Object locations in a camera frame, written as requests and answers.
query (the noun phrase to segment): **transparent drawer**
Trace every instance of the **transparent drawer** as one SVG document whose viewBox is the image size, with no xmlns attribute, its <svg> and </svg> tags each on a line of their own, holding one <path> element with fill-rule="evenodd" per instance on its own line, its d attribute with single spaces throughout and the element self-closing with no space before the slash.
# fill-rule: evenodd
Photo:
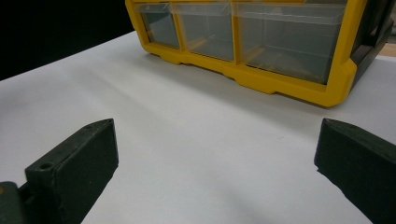
<svg viewBox="0 0 396 224">
<path fill-rule="evenodd" d="M 186 49 L 226 61 L 233 61 L 233 31 L 229 3 L 177 3 Z"/>
<path fill-rule="evenodd" d="M 236 3 L 243 62 L 326 83 L 344 10 L 339 4 Z"/>
<path fill-rule="evenodd" d="M 169 6 L 169 3 L 139 4 L 135 10 L 142 16 L 150 42 L 178 49 L 175 23 Z"/>
</svg>

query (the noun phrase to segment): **plastic drawer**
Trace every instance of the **plastic drawer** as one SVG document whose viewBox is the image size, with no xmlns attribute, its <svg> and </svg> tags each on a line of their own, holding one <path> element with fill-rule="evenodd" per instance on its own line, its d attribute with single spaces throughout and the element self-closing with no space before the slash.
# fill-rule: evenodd
<svg viewBox="0 0 396 224">
<path fill-rule="evenodd" d="M 230 3 L 176 3 L 172 12 L 188 51 L 233 61 Z"/>
<path fill-rule="evenodd" d="M 169 3 L 139 4 L 134 8 L 142 16 L 151 43 L 178 48 L 177 33 Z"/>
<path fill-rule="evenodd" d="M 244 63 L 327 82 L 345 5 L 235 5 Z"/>
</svg>

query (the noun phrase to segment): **tabletop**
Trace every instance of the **tabletop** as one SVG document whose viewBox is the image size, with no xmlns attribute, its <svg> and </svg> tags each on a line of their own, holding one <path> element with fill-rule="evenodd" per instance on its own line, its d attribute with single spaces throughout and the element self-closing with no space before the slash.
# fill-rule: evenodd
<svg viewBox="0 0 396 224">
<path fill-rule="evenodd" d="M 133 32 L 0 82 L 0 181 L 113 118 L 120 167 L 83 223 L 370 223 L 314 156 L 323 118 L 396 143 L 395 70 L 378 56 L 323 108 L 165 62 Z"/>
</svg>

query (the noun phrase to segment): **wooden surface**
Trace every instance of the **wooden surface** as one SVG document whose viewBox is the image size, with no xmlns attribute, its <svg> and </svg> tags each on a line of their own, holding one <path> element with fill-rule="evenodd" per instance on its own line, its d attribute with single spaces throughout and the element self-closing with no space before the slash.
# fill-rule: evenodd
<svg viewBox="0 0 396 224">
<path fill-rule="evenodd" d="M 396 57 L 396 44 L 386 44 L 379 55 Z"/>
</svg>

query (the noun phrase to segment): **white surface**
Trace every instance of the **white surface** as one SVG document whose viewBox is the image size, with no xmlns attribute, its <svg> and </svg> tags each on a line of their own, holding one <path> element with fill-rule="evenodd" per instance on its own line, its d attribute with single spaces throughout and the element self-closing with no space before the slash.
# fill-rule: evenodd
<svg viewBox="0 0 396 224">
<path fill-rule="evenodd" d="M 325 109 L 147 54 L 136 33 L 0 82 L 0 181 L 114 118 L 120 167 L 83 223 L 370 223 L 317 172 L 323 118 L 396 143 L 396 60 Z"/>
</svg>

